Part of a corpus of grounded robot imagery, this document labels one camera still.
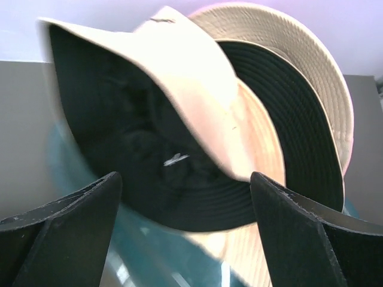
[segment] bucket hat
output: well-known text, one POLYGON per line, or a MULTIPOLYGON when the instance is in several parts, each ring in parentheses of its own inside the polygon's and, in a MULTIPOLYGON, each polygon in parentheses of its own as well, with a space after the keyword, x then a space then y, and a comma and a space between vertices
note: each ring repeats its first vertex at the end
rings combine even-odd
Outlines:
POLYGON ((322 101, 343 174, 354 142, 354 110, 347 84, 324 44, 293 17, 259 4, 226 2, 203 7, 190 19, 214 39, 252 42, 291 63, 322 101))
POLYGON ((185 231, 255 221, 251 170, 284 183, 282 151, 267 111, 211 37, 170 7, 135 33, 41 24, 73 138, 98 176, 122 175, 123 202, 185 231))

